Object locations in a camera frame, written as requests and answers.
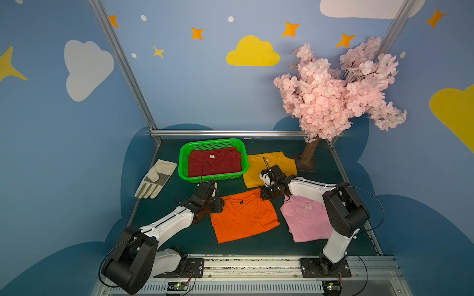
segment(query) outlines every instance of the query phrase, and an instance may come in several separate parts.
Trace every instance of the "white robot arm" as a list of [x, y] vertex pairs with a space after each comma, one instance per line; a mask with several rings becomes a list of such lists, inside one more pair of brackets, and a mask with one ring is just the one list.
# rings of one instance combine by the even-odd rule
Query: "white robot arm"
[[287, 194], [303, 196], [325, 205], [333, 230], [319, 255], [317, 269], [321, 277], [336, 275], [340, 266], [346, 265], [346, 250], [351, 240], [370, 218], [368, 209], [350, 184], [324, 184], [294, 175], [287, 177], [278, 165], [263, 170], [260, 178], [265, 183], [261, 193], [264, 200]]
[[[324, 184], [297, 176], [287, 177], [275, 165], [263, 170], [261, 198], [267, 200], [281, 194], [298, 195], [325, 205], [333, 231], [319, 255], [317, 269], [320, 277], [336, 277], [341, 265], [346, 265], [346, 249], [369, 219], [370, 214], [348, 183]], [[164, 272], [182, 274], [186, 255], [178, 250], [156, 252], [168, 239], [207, 213], [221, 213], [224, 202], [216, 196], [214, 181], [202, 182], [196, 192], [167, 216], [141, 228], [128, 227], [106, 257], [101, 273], [133, 295], [146, 281]], [[305, 264], [301, 262], [303, 276]]]
[[150, 276], [179, 270], [186, 255], [166, 249], [156, 252], [176, 233], [198, 223], [207, 213], [221, 213], [224, 201], [216, 197], [217, 183], [201, 182], [196, 192], [165, 217], [143, 227], [127, 227], [101, 266], [100, 272], [129, 294], [138, 292]]

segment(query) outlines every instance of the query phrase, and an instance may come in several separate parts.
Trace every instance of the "plastic basket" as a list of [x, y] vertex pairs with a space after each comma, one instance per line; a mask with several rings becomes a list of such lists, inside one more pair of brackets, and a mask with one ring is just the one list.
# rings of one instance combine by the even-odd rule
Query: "plastic basket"
[[[214, 175], [214, 180], [227, 180], [227, 179], [237, 179], [242, 176], [248, 170], [248, 158], [247, 152], [245, 151], [244, 142], [239, 139], [222, 139], [222, 140], [209, 140], [209, 141], [200, 141], [200, 142], [191, 142], [183, 145], [179, 151], [179, 164], [178, 164], [178, 173], [181, 179], [189, 181], [191, 183], [199, 183], [201, 181], [201, 176], [198, 177], [188, 177], [188, 158], [189, 154], [193, 150], [213, 150], [221, 149], [228, 147], [236, 147], [237, 151], [242, 154], [242, 171], [235, 173], [219, 174]], [[212, 175], [202, 176], [203, 181], [211, 180]]]

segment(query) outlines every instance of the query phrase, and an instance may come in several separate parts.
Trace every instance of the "mounting plate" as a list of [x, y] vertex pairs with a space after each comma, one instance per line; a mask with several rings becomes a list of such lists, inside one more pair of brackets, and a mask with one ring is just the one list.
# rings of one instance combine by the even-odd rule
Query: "mounting plate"
[[319, 269], [319, 258], [301, 258], [301, 272], [303, 273], [304, 278], [338, 278], [339, 271], [343, 278], [352, 277], [351, 270], [347, 264], [347, 260], [344, 258], [340, 264], [340, 269], [335, 270], [334, 272], [325, 275], [322, 274]]
[[[196, 278], [202, 278], [202, 272], [204, 271], [204, 259], [203, 258], [187, 258], [186, 266], [191, 268]], [[185, 271], [180, 278], [189, 278], [190, 273]], [[164, 272], [154, 278], [177, 278], [173, 272]]]

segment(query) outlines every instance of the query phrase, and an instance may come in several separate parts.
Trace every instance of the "work glove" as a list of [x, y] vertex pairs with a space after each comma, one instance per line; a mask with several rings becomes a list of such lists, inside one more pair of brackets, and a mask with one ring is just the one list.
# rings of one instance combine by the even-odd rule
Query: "work glove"
[[155, 198], [160, 193], [161, 188], [173, 174], [177, 164], [159, 159], [143, 178], [140, 186], [135, 192], [136, 198]]

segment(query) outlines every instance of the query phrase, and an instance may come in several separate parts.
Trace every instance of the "red t-shirt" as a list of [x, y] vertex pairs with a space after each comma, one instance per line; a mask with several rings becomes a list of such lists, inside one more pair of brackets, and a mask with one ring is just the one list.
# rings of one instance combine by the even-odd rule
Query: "red t-shirt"
[[235, 173], [242, 170], [242, 155], [237, 151], [236, 147], [222, 148], [216, 150], [194, 150], [189, 154], [188, 159], [188, 177], [200, 177]]

